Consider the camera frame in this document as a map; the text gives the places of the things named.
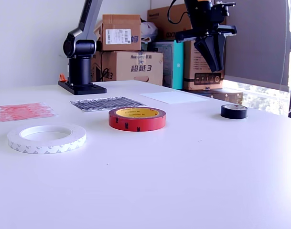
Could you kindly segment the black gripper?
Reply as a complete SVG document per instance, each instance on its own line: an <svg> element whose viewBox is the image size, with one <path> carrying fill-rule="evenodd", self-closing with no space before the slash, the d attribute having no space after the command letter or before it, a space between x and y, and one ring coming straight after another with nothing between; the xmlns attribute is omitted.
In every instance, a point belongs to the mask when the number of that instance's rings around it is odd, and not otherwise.
<svg viewBox="0 0 291 229"><path fill-rule="evenodd" d="M237 34L234 25L223 25L229 16L229 7L234 7L234 2L221 2L213 5L210 2L187 2L187 14L192 28L175 33L177 42L195 40L195 48L206 60L211 72L224 69L225 36ZM217 36L218 54L215 52L215 36Z"/></svg>

